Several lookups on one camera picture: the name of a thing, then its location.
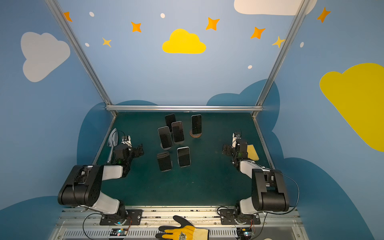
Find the silver phone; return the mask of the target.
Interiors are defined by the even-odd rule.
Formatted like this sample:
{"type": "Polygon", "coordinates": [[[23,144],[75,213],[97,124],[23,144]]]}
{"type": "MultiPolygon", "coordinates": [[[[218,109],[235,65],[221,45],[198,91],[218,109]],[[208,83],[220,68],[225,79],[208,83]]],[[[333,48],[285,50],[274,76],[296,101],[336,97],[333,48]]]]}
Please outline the silver phone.
{"type": "Polygon", "coordinates": [[[161,147],[168,150],[173,146],[171,132],[168,126],[158,128],[158,134],[161,140],[161,147]]]}

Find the white-framed phone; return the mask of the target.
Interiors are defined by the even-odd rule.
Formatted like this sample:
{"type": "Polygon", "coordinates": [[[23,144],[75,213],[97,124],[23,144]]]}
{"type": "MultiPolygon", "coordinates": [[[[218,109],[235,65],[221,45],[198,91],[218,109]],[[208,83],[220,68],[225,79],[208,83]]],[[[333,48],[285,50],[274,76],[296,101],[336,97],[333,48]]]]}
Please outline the white-framed phone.
{"type": "Polygon", "coordinates": [[[191,156],[189,147],[177,148],[178,164],[181,168],[191,165],[191,156]]]}

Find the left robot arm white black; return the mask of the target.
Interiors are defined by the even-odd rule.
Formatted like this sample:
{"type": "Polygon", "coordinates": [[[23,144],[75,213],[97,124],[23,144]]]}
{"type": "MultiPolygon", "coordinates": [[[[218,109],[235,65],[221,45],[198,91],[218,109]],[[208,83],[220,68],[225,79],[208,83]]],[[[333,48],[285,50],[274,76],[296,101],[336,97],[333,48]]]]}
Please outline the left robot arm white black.
{"type": "Polygon", "coordinates": [[[103,215],[125,217],[123,201],[102,193],[102,182],[125,178],[131,170],[134,158],[144,154],[143,145],[136,148],[118,145],[111,162],[105,165],[75,165],[58,194],[58,203],[63,206],[81,206],[103,215]]]}

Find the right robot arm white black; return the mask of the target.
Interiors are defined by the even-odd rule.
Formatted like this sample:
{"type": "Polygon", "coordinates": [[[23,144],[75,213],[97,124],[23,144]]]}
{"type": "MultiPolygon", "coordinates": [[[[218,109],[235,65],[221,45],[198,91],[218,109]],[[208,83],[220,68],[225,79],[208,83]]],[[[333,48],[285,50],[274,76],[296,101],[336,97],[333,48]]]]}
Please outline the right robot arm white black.
{"type": "Polygon", "coordinates": [[[290,199],[281,171],[268,169],[250,159],[244,143],[236,144],[235,147],[223,145],[222,152],[232,157],[234,167],[252,180],[251,196],[236,204],[236,214],[254,215],[260,212],[289,211],[290,199]]]}

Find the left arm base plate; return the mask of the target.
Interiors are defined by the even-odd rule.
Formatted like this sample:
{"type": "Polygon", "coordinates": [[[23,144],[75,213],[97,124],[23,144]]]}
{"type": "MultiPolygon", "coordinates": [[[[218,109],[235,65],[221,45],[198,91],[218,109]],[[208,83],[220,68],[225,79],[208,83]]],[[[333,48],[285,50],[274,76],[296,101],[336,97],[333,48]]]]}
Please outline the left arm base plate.
{"type": "Polygon", "coordinates": [[[102,215],[100,226],[138,226],[141,223],[143,210],[128,209],[123,215],[102,215]]]}

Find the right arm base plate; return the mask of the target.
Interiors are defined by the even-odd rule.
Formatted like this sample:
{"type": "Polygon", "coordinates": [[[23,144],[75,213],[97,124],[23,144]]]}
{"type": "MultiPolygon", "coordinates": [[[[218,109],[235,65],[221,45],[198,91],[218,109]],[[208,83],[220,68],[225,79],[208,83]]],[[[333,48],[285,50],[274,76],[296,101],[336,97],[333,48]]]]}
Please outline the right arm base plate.
{"type": "Polygon", "coordinates": [[[260,225],[258,215],[245,215],[234,209],[218,208],[217,213],[222,225],[260,225]]]}

